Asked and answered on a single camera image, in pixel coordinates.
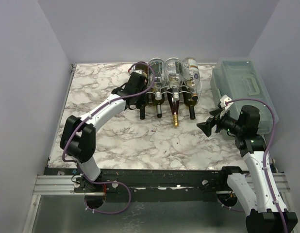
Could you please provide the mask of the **dark green wine bottle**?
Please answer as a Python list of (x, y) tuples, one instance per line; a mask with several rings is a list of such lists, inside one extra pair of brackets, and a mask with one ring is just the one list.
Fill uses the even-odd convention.
[(148, 66), (146, 62), (139, 61), (137, 64), (134, 66), (134, 70), (138, 71), (140, 70), (143, 75), (147, 76), (148, 75)]

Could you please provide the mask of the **clear bottle green label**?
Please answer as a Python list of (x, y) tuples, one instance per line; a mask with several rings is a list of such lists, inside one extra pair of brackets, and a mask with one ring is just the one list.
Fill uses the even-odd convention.
[(171, 57), (165, 61), (167, 84), (171, 89), (173, 99), (180, 100), (179, 89), (183, 84), (183, 67), (182, 61), (179, 58)]

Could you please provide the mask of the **clear bottle white label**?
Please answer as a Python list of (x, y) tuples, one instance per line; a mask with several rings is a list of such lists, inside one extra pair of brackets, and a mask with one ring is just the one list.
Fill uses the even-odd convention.
[(184, 83), (189, 88), (192, 99), (198, 101), (202, 92), (199, 66), (195, 58), (187, 57), (182, 61)]

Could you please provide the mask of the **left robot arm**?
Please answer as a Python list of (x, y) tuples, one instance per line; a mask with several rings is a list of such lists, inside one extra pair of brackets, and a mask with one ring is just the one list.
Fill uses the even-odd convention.
[(85, 185), (90, 191), (96, 192), (102, 187), (101, 170), (93, 157), (97, 132), (111, 118), (136, 104), (147, 84), (147, 75), (141, 70), (134, 71), (128, 81), (114, 89), (99, 106), (80, 117), (67, 118), (60, 141), (62, 159), (68, 162), (65, 156), (73, 157), (71, 162), (86, 176)]

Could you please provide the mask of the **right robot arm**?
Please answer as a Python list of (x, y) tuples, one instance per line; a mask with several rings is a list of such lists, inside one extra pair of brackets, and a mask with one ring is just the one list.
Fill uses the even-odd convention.
[(298, 222), (296, 213), (290, 212), (284, 203), (273, 177), (265, 140), (260, 136), (258, 125), (260, 111), (255, 106), (244, 105), (238, 119), (230, 117), (223, 109), (212, 111), (211, 117), (197, 127), (209, 137), (212, 128), (225, 130), (235, 138), (236, 147), (244, 159), (252, 185), (237, 168), (225, 168), (219, 176), (218, 185), (223, 190), (231, 189), (246, 214), (249, 233), (290, 233)]

